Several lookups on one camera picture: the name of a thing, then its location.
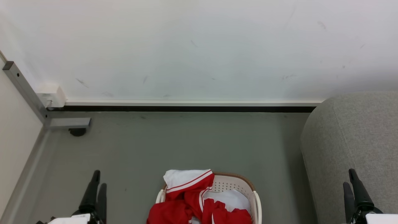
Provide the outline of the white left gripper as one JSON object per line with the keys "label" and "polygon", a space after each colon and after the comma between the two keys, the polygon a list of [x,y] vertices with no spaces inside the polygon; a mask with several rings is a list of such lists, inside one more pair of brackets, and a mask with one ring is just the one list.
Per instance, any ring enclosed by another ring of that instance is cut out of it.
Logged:
{"label": "white left gripper", "polygon": [[100,183],[100,170],[95,170],[79,205],[79,212],[71,217],[51,217],[49,222],[37,224],[107,224],[107,184]]}

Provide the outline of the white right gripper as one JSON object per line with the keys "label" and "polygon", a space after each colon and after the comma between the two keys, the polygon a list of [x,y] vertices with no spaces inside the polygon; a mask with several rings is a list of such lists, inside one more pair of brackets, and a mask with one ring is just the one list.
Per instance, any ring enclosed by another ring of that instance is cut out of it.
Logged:
{"label": "white right gripper", "polygon": [[348,182],[343,183],[345,221],[347,224],[398,224],[398,214],[384,214],[374,203],[354,169],[349,169]]}

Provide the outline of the plain red garment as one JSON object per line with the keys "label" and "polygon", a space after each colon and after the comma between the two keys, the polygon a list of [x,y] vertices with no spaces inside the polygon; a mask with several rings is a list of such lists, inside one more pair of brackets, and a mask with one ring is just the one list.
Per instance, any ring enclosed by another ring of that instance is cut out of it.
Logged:
{"label": "plain red garment", "polygon": [[246,209],[228,211],[225,203],[213,199],[171,200],[152,206],[146,224],[252,224]]}

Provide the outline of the red and white sports jersey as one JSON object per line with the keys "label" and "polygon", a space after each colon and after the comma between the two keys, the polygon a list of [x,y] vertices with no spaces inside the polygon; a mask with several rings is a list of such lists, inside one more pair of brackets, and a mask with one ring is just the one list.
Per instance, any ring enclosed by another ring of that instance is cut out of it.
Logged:
{"label": "red and white sports jersey", "polygon": [[204,194],[213,187],[215,174],[205,170],[168,170],[165,181],[165,201],[181,200],[200,216],[204,209]]}

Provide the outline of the grey fabric sofa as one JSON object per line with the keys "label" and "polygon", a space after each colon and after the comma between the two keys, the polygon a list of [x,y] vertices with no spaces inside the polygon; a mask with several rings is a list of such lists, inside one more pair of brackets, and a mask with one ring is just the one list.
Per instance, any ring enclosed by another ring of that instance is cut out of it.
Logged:
{"label": "grey fabric sofa", "polygon": [[345,223],[353,168],[375,207],[398,214],[398,91],[355,92],[318,105],[300,137],[318,224]]}

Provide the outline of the white plastic laundry basket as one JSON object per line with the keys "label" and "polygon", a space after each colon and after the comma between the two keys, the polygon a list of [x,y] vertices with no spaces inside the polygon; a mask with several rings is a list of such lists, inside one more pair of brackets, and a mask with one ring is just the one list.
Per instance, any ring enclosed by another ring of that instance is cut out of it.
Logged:
{"label": "white plastic laundry basket", "polygon": [[[237,190],[250,201],[250,212],[252,224],[262,224],[262,207],[260,197],[254,186],[246,178],[226,173],[214,173],[213,187],[209,192],[223,192],[225,190]],[[158,193],[156,203],[165,202],[165,187]]]}

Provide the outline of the white garment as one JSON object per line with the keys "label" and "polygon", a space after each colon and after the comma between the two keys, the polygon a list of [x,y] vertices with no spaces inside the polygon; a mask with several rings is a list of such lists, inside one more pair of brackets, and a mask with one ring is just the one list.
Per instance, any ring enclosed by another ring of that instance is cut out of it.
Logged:
{"label": "white garment", "polygon": [[235,209],[247,210],[250,212],[250,201],[237,190],[225,190],[223,192],[206,192],[205,199],[212,199],[225,204],[226,210],[232,212]]}

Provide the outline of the white wall junction box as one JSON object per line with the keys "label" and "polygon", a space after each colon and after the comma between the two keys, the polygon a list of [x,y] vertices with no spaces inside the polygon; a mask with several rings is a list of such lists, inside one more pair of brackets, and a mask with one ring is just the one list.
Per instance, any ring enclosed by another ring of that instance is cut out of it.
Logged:
{"label": "white wall junction box", "polygon": [[62,108],[66,104],[64,91],[57,84],[45,83],[35,93],[45,108]]}

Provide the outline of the grey metal frame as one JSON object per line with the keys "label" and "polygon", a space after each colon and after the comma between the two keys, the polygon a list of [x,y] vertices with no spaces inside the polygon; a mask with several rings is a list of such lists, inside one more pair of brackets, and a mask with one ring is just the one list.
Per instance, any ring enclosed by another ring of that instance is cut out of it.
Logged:
{"label": "grey metal frame", "polygon": [[89,128],[91,118],[53,118],[51,112],[55,108],[45,108],[34,89],[14,61],[7,61],[2,69],[22,95],[38,119],[47,129]]}

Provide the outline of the white wall trunking strip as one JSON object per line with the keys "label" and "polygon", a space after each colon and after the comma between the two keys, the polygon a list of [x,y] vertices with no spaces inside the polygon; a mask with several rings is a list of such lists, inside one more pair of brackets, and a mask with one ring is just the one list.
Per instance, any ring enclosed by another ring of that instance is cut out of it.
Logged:
{"label": "white wall trunking strip", "polygon": [[220,106],[277,107],[318,106],[323,100],[77,100],[67,99],[65,106]]}

